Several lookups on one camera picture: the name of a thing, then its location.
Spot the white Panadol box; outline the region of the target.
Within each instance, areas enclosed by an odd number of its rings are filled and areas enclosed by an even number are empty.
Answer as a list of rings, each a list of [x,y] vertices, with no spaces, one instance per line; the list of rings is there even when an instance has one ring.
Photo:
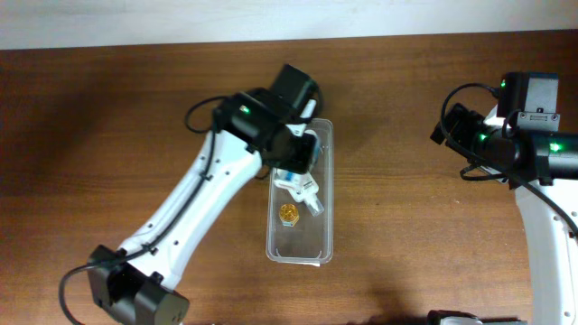
[[[305,130],[301,137],[296,137],[291,147],[291,156],[275,168],[275,185],[304,195],[319,190],[319,185],[312,176],[322,151],[319,136],[313,130]]]

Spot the white squeeze bottle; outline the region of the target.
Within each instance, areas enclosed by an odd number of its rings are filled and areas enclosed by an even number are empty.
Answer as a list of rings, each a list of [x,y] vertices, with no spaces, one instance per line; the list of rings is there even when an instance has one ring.
[[[298,174],[276,169],[274,185],[287,190],[295,202],[304,203],[313,217],[323,213],[324,207],[317,196],[319,185],[309,172]]]

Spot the small jar gold lid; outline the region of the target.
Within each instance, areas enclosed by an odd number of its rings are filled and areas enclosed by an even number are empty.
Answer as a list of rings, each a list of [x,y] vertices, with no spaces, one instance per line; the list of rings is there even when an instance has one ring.
[[[294,204],[284,204],[279,209],[279,218],[284,227],[292,228],[299,221],[299,210]]]

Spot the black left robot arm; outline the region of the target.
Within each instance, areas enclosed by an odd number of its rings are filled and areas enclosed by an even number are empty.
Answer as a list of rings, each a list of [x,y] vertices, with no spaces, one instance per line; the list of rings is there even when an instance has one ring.
[[[304,174],[319,140],[306,131],[317,91],[264,88],[218,97],[205,142],[158,210],[118,249],[98,246],[87,268],[94,303],[120,324],[179,324],[190,302],[176,287],[222,210],[265,166]]]

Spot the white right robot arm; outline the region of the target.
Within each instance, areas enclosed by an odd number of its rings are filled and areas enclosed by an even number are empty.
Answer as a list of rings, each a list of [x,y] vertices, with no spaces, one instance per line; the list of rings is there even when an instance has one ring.
[[[577,322],[577,137],[558,131],[558,115],[461,104],[445,108],[431,138],[463,156],[466,181],[506,183],[523,220],[535,324]]]

